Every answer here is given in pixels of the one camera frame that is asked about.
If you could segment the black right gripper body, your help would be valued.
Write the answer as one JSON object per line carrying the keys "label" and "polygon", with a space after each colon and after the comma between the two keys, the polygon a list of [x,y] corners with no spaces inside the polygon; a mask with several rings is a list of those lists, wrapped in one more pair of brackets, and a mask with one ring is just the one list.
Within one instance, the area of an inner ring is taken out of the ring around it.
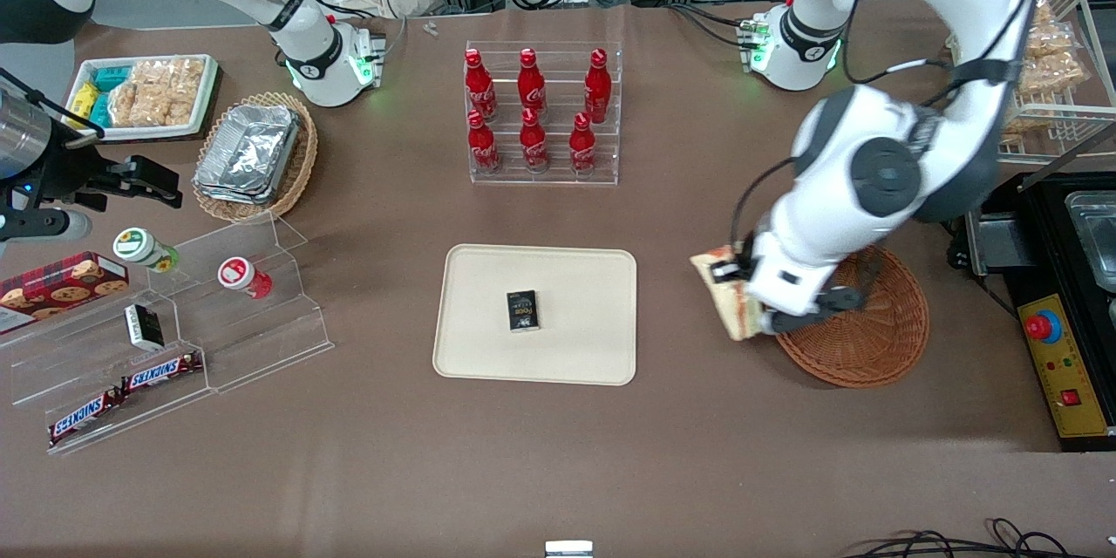
{"label": "black right gripper body", "polygon": [[107,160],[92,145],[68,148],[71,140],[80,137],[67,125],[52,124],[51,137],[35,164],[35,205],[62,203],[104,212],[107,195],[86,187],[92,177],[102,175]]}

